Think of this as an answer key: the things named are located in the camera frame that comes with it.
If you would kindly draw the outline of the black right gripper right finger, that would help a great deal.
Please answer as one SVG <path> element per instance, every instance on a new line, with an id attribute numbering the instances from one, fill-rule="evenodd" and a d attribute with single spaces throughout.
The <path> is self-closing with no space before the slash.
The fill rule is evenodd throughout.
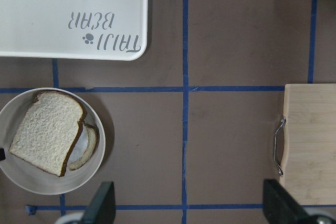
<path id="1" fill-rule="evenodd" d="M 263 214 L 268 223 L 305 223 L 308 213 L 275 179 L 264 179 Z"/>

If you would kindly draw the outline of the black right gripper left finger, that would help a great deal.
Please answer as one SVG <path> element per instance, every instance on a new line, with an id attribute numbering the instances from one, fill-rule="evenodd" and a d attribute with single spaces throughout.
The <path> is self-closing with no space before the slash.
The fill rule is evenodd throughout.
<path id="1" fill-rule="evenodd" d="M 115 203 L 114 183 L 101 183 L 81 217 L 81 223 L 113 224 L 116 216 Z"/>

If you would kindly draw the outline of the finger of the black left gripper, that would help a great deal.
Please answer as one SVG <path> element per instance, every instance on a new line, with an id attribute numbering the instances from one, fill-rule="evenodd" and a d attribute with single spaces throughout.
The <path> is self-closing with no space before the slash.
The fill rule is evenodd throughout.
<path id="1" fill-rule="evenodd" d="M 5 160 L 5 150 L 0 148 L 0 161 Z"/>

